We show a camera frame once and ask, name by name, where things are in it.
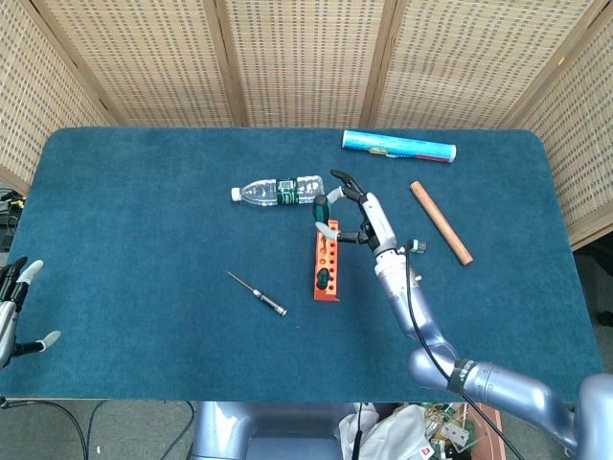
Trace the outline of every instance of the white cap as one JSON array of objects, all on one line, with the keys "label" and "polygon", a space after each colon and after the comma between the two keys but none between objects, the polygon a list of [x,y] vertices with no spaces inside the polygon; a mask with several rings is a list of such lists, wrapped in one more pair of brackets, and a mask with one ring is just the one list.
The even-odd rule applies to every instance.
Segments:
[{"label": "white cap", "polygon": [[232,200],[233,201],[241,201],[242,197],[240,196],[240,188],[239,187],[233,187],[232,191]]}]

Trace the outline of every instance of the blue cylinder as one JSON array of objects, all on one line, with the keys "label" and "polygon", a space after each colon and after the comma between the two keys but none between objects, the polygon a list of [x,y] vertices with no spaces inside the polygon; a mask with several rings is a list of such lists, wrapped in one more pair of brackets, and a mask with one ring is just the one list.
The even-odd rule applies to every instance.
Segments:
[{"label": "blue cylinder", "polygon": [[451,163],[456,157],[456,146],[453,144],[439,144],[348,129],[343,132],[342,147],[366,150],[390,157],[413,157],[446,163]]}]

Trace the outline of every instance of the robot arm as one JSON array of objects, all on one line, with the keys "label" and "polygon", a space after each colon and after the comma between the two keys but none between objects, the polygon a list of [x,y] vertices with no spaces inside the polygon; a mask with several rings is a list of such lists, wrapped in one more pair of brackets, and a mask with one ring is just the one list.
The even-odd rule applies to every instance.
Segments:
[{"label": "robot arm", "polygon": [[[613,411],[613,376],[598,375],[586,379],[579,391],[577,410],[574,414],[559,396],[543,382],[517,374],[488,362],[462,360],[453,346],[443,337],[421,293],[419,277],[410,269],[407,289],[404,248],[397,248],[394,231],[373,194],[364,194],[355,181],[345,172],[333,171],[344,186],[332,191],[327,198],[314,203],[313,212],[318,220],[316,227],[324,236],[339,242],[346,241],[327,227],[328,216],[321,206],[329,206],[338,197],[346,196],[358,203],[364,221],[351,242],[367,242],[375,255],[375,274],[387,293],[392,310],[402,332],[417,339],[415,326],[419,328],[434,359],[446,373],[444,376],[430,356],[422,348],[413,352],[408,368],[411,377],[421,386],[448,390],[468,395],[475,401],[486,403],[525,422],[542,429],[563,446],[577,454],[578,460],[600,458],[600,452],[613,449],[613,420],[606,418]],[[415,323],[411,318],[411,308]]]},{"label": "robot arm", "polygon": [[12,357],[44,352],[60,336],[59,331],[53,331],[35,342],[15,342],[17,321],[28,294],[28,288],[35,274],[43,266],[42,261],[35,261],[19,274],[27,261],[27,258],[22,257],[0,271],[0,368],[9,365]]}]

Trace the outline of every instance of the screwdriver handle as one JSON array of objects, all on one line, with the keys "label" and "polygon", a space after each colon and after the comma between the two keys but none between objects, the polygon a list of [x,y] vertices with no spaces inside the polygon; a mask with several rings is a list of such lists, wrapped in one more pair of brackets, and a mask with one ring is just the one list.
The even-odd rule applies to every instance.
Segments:
[{"label": "screwdriver handle", "polygon": [[273,299],[268,297],[263,292],[260,292],[260,295],[258,295],[258,298],[264,304],[266,304],[268,307],[270,307],[272,310],[274,310],[277,314],[280,314],[281,316],[285,316],[285,314],[287,313],[286,309],[284,309],[281,305],[279,305],[277,302],[275,302]]},{"label": "screwdriver handle", "polygon": [[329,221],[329,201],[325,195],[318,195],[313,200],[313,216],[316,222],[323,222],[328,225]]}]

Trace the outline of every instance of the wooden dowel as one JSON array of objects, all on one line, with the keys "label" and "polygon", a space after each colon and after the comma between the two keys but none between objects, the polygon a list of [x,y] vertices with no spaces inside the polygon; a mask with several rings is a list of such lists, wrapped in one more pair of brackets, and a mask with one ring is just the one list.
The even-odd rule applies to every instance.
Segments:
[{"label": "wooden dowel", "polygon": [[439,210],[437,205],[432,201],[430,195],[425,191],[421,184],[416,180],[411,184],[411,192],[415,195],[415,198],[421,203],[425,212],[432,219],[437,226],[453,252],[455,252],[462,265],[468,265],[472,262],[472,256],[468,252],[468,249],[464,246],[456,232],[453,231],[447,219],[444,218],[443,213]]}]

